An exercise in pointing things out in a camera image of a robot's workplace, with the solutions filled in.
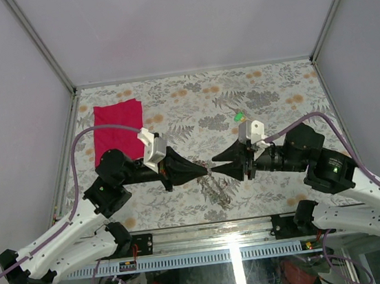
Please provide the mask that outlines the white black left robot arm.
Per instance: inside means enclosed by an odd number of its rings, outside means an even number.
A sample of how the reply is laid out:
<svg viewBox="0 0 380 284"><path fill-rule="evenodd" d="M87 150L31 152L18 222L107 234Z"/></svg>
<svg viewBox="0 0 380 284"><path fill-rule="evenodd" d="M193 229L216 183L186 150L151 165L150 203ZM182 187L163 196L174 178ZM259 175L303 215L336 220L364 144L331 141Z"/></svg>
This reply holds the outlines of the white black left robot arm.
<svg viewBox="0 0 380 284"><path fill-rule="evenodd" d="M205 167L181 157L170 146L152 166L112 149L103 154L95 171L97 178L73 211L26 247L0 254L9 284L57 284L92 261L129 255L131 235L121 223L110 220L132 196L126 186L159 181L171 192L207 174Z"/></svg>

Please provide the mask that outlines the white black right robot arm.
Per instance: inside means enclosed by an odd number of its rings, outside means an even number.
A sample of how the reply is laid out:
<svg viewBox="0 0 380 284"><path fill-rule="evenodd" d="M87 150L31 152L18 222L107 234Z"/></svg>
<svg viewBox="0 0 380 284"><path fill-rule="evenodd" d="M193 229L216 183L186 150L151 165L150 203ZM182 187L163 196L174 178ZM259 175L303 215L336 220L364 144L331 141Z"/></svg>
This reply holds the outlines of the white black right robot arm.
<svg viewBox="0 0 380 284"><path fill-rule="evenodd" d="M258 171L304 172L304 183L313 190L348 197L367 207L351 210L301 201L294 216L295 229L300 234L332 228L380 237L380 178L353 158L325 148L324 140L322 134L304 123L288 130L280 146L236 140L213 157L220 165L212 171L240 181L253 179Z"/></svg>

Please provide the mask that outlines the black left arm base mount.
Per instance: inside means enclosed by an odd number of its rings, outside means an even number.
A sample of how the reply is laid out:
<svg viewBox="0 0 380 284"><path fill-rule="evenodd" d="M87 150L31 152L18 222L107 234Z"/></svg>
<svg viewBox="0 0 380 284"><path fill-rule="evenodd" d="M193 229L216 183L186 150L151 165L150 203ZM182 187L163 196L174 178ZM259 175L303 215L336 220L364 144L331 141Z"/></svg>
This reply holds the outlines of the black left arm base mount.
<svg viewBox="0 0 380 284"><path fill-rule="evenodd" d="M118 257L138 258L140 256L150 256L154 252L153 235L151 233L137 234L132 237L129 249L119 252Z"/></svg>

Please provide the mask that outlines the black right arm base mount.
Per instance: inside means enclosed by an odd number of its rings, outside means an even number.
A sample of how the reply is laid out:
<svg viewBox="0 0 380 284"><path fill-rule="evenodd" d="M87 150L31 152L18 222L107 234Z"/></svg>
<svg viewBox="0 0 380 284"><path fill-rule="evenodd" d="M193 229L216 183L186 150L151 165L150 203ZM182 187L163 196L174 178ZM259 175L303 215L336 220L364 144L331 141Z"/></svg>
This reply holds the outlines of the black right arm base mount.
<svg viewBox="0 0 380 284"><path fill-rule="evenodd" d="M298 237L306 237L314 235L316 229L299 227L294 222L295 213L285 213L278 215L271 215L271 231L270 235L275 237L276 240L287 240Z"/></svg>

